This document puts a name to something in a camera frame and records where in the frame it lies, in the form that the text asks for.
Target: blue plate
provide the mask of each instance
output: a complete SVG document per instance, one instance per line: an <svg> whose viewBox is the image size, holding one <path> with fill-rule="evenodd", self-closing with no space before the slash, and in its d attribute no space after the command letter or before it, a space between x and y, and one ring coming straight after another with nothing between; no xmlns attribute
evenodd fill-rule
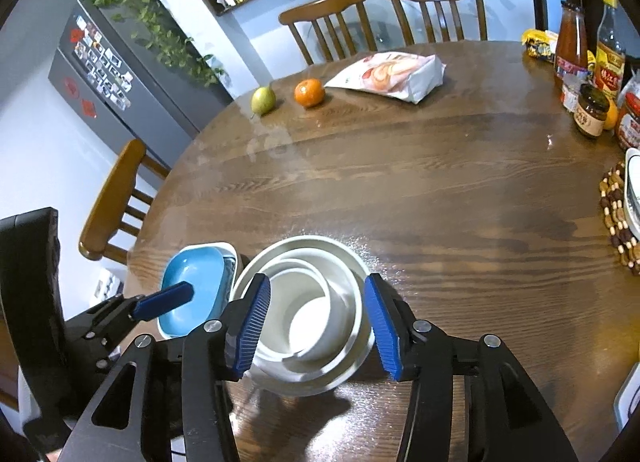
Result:
<svg viewBox="0 0 640 462"><path fill-rule="evenodd" d="M228 284L229 264L232 275L234 259L223 258L222 253L212 246L184 249L169 261L164 270L161 288L165 289L178 282L189 282L193 285L193 299L158 318L159 326L165 334L172 337L186 336L207 319L220 317L228 299L228 291L226 288L221 290L221 285L223 279Z"/></svg>

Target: wood grain tabletop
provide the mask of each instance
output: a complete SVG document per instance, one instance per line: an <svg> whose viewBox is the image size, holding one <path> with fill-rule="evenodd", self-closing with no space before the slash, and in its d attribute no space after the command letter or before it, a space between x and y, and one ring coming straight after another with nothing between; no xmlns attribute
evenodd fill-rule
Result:
<svg viewBox="0 0 640 462"><path fill-rule="evenodd" d="M500 336L579 459L596 461L616 435L613 400L640 339L639 281L618 263L598 208L598 182L623 154L610 135L575 129L551 66L516 42L410 49L447 64L444 84L416 106L340 89L314 109L295 104L299 81L327 81L360 55L275 81L279 106L262 118L250 94L218 115L160 189L126 295L157 290L186 245L226 241L253 257L285 237L329 236L417 317L450 335ZM158 337L155 325L142 331ZM316 397L278 397L244 378L231 385L241 459L395 460L410 387L386 381L375 350ZM456 381L452 461L466 460L463 401Z"/></svg>

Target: orange fruit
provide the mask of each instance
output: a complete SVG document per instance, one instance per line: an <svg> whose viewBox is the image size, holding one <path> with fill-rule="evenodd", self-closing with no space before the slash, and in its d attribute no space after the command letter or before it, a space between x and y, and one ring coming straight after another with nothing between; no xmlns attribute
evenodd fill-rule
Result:
<svg viewBox="0 0 640 462"><path fill-rule="evenodd" d="M609 111L607 112L607 119L604 121L604 129L610 130L618 122L618 107L612 100L609 100Z"/></svg>
<svg viewBox="0 0 640 462"><path fill-rule="evenodd" d="M293 97L304 108L314 107L324 99L324 87L316 78L304 80L296 86Z"/></svg>

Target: hanging plant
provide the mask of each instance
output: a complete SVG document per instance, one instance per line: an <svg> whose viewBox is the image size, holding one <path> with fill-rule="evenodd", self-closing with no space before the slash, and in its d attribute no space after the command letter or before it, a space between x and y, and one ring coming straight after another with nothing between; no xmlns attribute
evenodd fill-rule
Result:
<svg viewBox="0 0 640 462"><path fill-rule="evenodd" d="M209 67L212 54L199 56L193 49L193 38L184 38L180 31L167 29L168 12L157 0L89 0L99 8L122 7L113 14L114 22L135 19L147 29L146 35L138 32L131 34L136 43L156 53L156 59L167 67L185 70L192 78L208 87L218 82L218 76L224 74L221 67Z"/></svg>

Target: metal bolt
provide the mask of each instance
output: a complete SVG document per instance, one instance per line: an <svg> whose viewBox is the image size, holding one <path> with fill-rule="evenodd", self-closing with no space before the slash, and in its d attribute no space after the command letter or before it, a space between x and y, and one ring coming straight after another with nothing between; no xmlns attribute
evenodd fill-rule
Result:
<svg viewBox="0 0 640 462"><path fill-rule="evenodd" d="M414 321L414 330L416 332L426 333L431 330L431 323L425 319L417 319Z"/></svg>
<svg viewBox="0 0 640 462"><path fill-rule="evenodd" d="M484 336L484 344L488 347L497 348L501 343L502 341L500 341L500 338L498 336L494 336L493 334Z"/></svg>
<svg viewBox="0 0 640 462"><path fill-rule="evenodd" d="M217 320L217 319L212 319L210 321L207 321L204 324L205 332L217 332L221 328L222 328L222 321Z"/></svg>
<svg viewBox="0 0 640 462"><path fill-rule="evenodd" d="M138 336L133 341L133 344L138 348L147 347L149 346L150 343L151 343L151 336L149 336L149 334Z"/></svg>

